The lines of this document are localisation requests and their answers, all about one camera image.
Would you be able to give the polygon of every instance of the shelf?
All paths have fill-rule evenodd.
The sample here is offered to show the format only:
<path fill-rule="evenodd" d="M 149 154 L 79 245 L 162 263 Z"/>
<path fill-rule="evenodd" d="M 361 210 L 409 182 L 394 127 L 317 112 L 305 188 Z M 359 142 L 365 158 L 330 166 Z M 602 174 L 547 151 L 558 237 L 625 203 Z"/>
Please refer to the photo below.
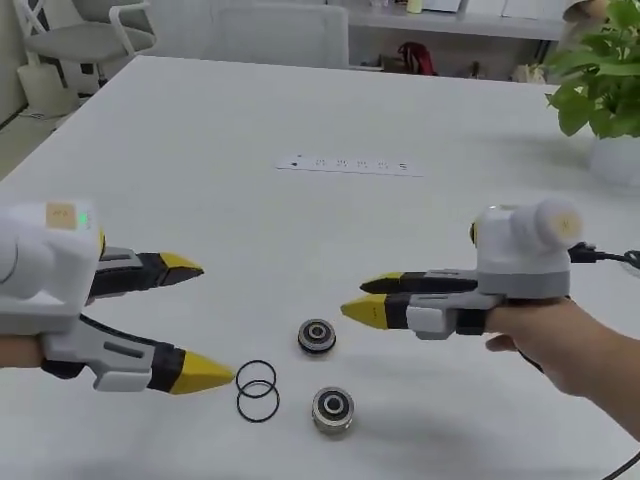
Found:
<path fill-rule="evenodd" d="M 466 13 L 407 13 L 400 5 L 383 8 L 351 6 L 349 23 L 356 27 L 393 28 L 427 32 L 484 35 L 558 41 L 562 37 L 561 20 L 533 20 Z"/>

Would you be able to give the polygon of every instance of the red bag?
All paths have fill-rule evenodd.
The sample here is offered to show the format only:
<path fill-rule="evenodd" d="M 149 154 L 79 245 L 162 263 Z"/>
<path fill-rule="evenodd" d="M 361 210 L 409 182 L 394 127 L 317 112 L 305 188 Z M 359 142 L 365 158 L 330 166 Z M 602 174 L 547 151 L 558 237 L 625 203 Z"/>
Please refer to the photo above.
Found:
<path fill-rule="evenodd" d="M 403 43 L 398 49 L 402 55 L 405 69 L 413 75 L 438 75 L 433 68 L 431 54 L 427 47 L 416 42 Z"/>

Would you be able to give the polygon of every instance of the floor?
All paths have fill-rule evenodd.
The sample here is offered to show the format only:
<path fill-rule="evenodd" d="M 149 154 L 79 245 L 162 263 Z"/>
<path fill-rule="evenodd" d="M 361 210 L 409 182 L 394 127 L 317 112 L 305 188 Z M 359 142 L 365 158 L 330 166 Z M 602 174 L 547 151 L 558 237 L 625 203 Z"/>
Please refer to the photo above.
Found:
<path fill-rule="evenodd" d="M 0 179 L 49 137 L 56 121 L 19 116 L 0 130 Z"/>

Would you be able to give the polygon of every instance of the white pot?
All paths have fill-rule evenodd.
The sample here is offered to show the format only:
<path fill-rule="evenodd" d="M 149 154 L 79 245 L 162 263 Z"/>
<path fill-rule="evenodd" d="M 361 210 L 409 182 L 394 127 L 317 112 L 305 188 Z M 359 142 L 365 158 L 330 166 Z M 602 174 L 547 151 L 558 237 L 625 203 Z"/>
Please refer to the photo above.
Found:
<path fill-rule="evenodd" d="M 596 177 L 608 183 L 640 187 L 640 138 L 597 139 L 589 168 Z"/>

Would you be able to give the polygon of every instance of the human hand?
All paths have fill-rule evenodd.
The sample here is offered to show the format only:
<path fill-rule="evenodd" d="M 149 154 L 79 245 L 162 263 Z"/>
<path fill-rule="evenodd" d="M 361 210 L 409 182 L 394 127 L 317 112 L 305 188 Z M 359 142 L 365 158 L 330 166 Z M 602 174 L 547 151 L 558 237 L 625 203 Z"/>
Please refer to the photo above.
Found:
<path fill-rule="evenodd" d="M 0 368 L 40 368 L 43 360 L 38 337 L 0 335 Z"/>
<path fill-rule="evenodd" d="M 489 315 L 487 332 L 500 334 L 487 342 L 489 350 L 521 351 L 560 391 L 574 396 L 589 394 L 624 338 L 569 299 L 498 307 Z"/>

